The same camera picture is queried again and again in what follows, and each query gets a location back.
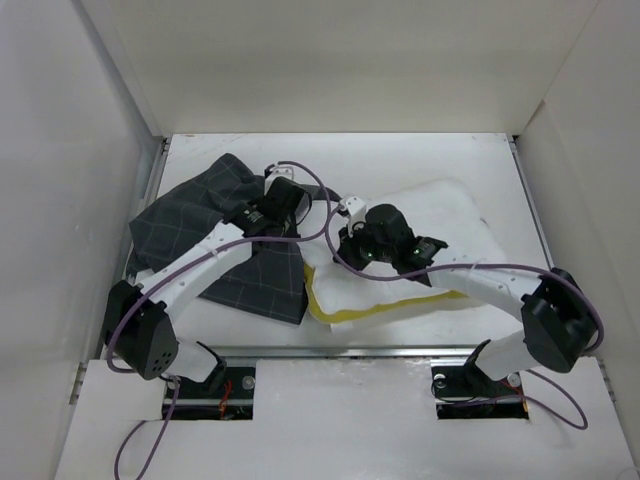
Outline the white pillow with yellow band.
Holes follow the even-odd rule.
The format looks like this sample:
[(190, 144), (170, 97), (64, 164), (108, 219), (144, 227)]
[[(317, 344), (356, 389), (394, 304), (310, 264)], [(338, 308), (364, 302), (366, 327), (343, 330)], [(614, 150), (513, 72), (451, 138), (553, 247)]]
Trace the white pillow with yellow band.
[[(366, 201), (395, 206), (416, 235), (440, 239), (474, 260), (503, 263), (505, 252), (496, 241), (465, 184), (438, 179)], [(300, 245), (309, 313), (335, 326), (354, 323), (383, 312), (455, 299), (454, 292), (427, 288), (409, 280), (370, 281), (334, 262), (326, 240), (320, 236)]]

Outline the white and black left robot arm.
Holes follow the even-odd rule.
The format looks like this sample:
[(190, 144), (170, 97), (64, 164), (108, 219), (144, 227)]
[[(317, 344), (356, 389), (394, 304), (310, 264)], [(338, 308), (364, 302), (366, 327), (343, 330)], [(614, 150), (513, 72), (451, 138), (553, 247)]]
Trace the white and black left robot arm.
[(125, 280), (110, 290), (103, 322), (106, 361), (116, 373), (189, 384), (205, 397), (217, 394), (225, 360), (200, 341), (181, 339), (175, 323), (184, 310), (228, 276), (221, 302), (268, 318), (301, 322), (308, 306), (297, 227), (313, 197), (280, 175), (261, 196), (238, 202), (198, 243), (143, 283)]

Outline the aluminium front rail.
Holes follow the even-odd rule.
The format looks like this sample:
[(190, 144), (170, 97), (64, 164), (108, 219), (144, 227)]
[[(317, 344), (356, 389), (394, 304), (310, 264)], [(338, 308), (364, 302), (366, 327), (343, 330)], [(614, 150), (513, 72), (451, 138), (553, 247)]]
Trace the aluminium front rail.
[(212, 350), (224, 358), (296, 359), (296, 358), (418, 358), (468, 357), (474, 345), (396, 346), (396, 347), (295, 347), (295, 346), (213, 346)]

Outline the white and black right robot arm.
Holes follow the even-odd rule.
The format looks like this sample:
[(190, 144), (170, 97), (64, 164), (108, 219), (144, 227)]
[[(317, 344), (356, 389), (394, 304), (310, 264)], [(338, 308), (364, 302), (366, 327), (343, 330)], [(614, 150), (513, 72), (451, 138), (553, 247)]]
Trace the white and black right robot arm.
[(459, 396), (491, 398), (501, 381), (535, 367), (568, 373), (603, 341), (599, 314), (562, 269), (475, 259), (443, 240), (415, 234), (391, 204), (369, 208), (351, 196), (335, 212), (346, 224), (327, 244), (334, 261), (351, 273), (374, 280), (366, 268), (387, 264), (395, 272), (391, 281), (461, 293), (520, 322), (518, 332), (481, 342), (462, 366), (435, 375), (436, 383), (455, 388)]

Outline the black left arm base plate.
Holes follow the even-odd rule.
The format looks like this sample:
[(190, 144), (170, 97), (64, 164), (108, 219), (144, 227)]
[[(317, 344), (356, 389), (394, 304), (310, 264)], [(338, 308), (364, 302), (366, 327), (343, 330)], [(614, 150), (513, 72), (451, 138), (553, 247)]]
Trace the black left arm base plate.
[(213, 392), (206, 386), (194, 381), (183, 379), (178, 399), (180, 401), (221, 400), (225, 394), (225, 386), (231, 382), (231, 401), (249, 401), (254, 398), (256, 384), (256, 365), (231, 365), (226, 369), (222, 384)]

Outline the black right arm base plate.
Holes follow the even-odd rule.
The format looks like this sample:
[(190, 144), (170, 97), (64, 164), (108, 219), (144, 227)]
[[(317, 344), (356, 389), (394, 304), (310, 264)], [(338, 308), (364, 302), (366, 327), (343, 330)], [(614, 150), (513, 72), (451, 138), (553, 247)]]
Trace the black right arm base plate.
[(494, 381), (477, 367), (435, 365), (431, 367), (431, 390), (445, 401), (472, 401), (520, 394), (521, 388), (506, 379)]

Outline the dark grey checked pillowcase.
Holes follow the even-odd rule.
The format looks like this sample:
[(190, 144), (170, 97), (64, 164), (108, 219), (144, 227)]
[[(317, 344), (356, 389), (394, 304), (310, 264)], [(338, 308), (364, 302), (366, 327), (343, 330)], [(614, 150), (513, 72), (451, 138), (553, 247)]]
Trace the dark grey checked pillowcase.
[[(133, 250), (126, 276), (157, 272), (201, 241), (241, 202), (264, 192), (264, 177), (226, 153), (207, 170), (157, 198), (129, 223)], [(205, 300), (293, 325), (308, 306), (296, 244), (269, 244), (209, 286)]]

